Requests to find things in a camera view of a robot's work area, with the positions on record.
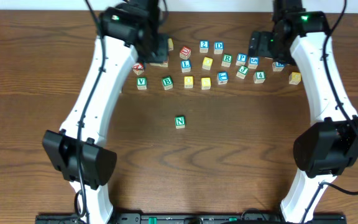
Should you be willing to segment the green N block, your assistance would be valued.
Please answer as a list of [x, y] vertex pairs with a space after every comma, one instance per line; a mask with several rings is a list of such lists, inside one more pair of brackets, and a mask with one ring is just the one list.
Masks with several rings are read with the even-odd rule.
[[176, 116], [175, 117], [175, 127], [177, 129], [185, 128], [186, 120], [184, 116]]

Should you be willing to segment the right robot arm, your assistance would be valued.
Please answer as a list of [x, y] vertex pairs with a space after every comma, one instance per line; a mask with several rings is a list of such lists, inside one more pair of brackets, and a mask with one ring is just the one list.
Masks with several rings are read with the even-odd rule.
[[251, 57], [298, 67], [310, 107], [311, 126], [293, 144], [297, 172], [280, 204], [283, 223], [311, 223], [328, 187], [358, 158], [358, 114], [337, 69], [332, 47], [335, 26], [300, 0], [274, 0], [274, 27], [255, 31]]

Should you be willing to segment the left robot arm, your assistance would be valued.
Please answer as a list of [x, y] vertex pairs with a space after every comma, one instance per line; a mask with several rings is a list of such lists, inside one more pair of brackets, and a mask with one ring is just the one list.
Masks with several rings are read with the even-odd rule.
[[168, 37], [158, 31], [168, 12], [158, 4], [158, 0], [124, 1], [93, 14], [97, 36], [83, 87], [58, 132], [46, 131], [42, 139], [52, 165], [75, 190], [75, 212], [37, 217], [37, 222], [111, 221], [108, 182], [117, 155], [105, 148], [109, 123], [133, 66], [168, 58]]

